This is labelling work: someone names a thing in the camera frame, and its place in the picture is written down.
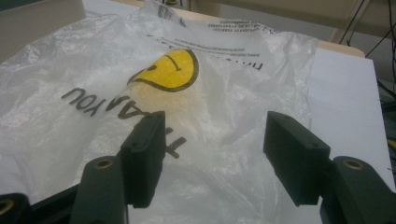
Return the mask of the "white table board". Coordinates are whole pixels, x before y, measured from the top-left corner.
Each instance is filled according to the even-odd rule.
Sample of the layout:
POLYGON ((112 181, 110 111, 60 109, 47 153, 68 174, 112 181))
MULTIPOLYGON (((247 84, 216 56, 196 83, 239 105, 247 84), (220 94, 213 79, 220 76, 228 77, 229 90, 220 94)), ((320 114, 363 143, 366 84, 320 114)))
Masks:
MULTIPOLYGON (((137 7, 109 0, 82 0, 87 16, 127 16, 137 7)), ((331 148, 331 157, 349 156, 369 163, 396 192, 371 60, 316 48, 307 80, 311 131, 331 148)), ((319 205, 296 207, 280 186, 276 224, 321 224, 319 205)))

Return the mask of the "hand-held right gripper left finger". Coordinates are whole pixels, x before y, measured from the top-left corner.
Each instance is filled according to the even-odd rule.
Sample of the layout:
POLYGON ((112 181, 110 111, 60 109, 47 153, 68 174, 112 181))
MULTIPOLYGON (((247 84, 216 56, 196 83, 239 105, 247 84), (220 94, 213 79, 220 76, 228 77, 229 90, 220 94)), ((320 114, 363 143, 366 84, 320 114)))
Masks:
POLYGON ((166 150, 165 113, 144 116, 120 147, 126 202, 149 207, 163 169, 166 150))

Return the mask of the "clear plastic bag smiley print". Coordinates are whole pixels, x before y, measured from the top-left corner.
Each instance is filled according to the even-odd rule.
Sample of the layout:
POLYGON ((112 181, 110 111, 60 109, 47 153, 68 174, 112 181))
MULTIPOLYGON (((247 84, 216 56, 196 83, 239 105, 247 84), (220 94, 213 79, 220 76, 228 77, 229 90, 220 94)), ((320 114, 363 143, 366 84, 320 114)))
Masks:
POLYGON ((77 21, 0 63, 0 194, 41 201, 162 111, 167 152, 133 224, 267 224, 278 206, 266 115, 310 121, 315 38, 254 21, 193 21, 148 1, 77 21))

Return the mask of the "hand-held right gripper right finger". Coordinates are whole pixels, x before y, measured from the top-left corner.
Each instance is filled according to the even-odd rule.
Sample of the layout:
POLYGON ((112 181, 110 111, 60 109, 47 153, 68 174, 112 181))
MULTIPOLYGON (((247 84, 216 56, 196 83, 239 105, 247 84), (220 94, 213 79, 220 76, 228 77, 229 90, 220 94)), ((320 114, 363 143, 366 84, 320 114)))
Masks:
POLYGON ((263 153, 296 206, 318 203, 330 151, 293 117, 267 113, 263 153))

